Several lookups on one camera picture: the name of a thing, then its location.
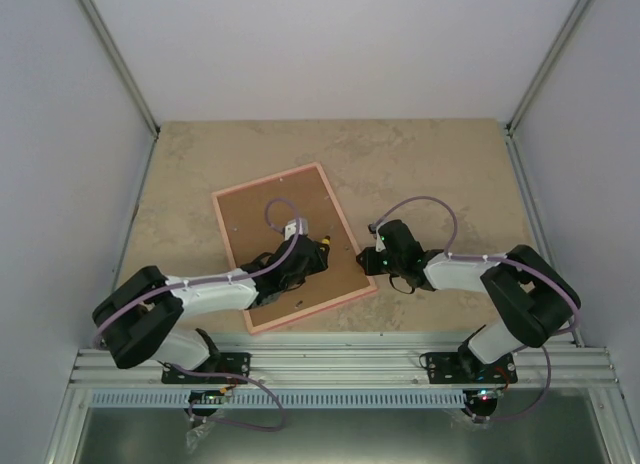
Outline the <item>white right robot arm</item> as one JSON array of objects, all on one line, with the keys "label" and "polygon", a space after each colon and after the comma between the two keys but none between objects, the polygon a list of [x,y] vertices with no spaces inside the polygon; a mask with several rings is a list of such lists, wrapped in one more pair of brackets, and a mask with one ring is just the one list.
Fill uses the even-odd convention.
[{"label": "white right robot arm", "polygon": [[491,376],[503,356],[522,347],[540,348],[569,332],[568,322],[578,322],[577,293],[528,245],[490,255],[425,250],[400,220],[378,226],[375,237],[376,243],[356,257],[365,275],[401,278],[411,292],[463,290],[490,298],[499,318],[458,349],[460,374],[471,383]]}]

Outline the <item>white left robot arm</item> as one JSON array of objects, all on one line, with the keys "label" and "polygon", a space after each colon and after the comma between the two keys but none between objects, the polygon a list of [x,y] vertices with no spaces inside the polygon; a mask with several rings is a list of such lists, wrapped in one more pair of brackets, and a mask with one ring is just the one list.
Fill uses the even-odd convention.
[{"label": "white left robot arm", "polygon": [[96,343],[120,369],[157,361],[185,370],[197,383],[210,382],[221,370],[220,351],[203,329],[184,331],[179,324],[214,312],[271,305],[307,277],[326,271],[329,252],[329,237],[314,241],[295,234],[275,252],[225,274],[177,278],[146,266],[93,311]]}]

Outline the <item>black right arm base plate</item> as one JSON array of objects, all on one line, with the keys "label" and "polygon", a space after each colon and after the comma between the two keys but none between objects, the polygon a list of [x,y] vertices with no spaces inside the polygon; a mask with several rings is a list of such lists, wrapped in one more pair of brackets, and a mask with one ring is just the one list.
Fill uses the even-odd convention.
[{"label": "black right arm base plate", "polygon": [[518,382],[512,354],[484,364],[473,354],[459,352],[427,352],[419,357],[431,384],[507,385]]}]

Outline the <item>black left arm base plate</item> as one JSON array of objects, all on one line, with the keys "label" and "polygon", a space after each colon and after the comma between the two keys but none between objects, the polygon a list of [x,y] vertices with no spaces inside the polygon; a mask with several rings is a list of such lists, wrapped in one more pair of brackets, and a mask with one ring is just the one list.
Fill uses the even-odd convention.
[{"label": "black left arm base plate", "polygon": [[196,373],[217,373],[217,377],[192,376],[184,374],[174,366],[164,364],[161,376],[163,384],[244,384],[238,375],[248,376],[252,355],[246,352],[222,352],[219,356],[207,359],[195,369]]}]

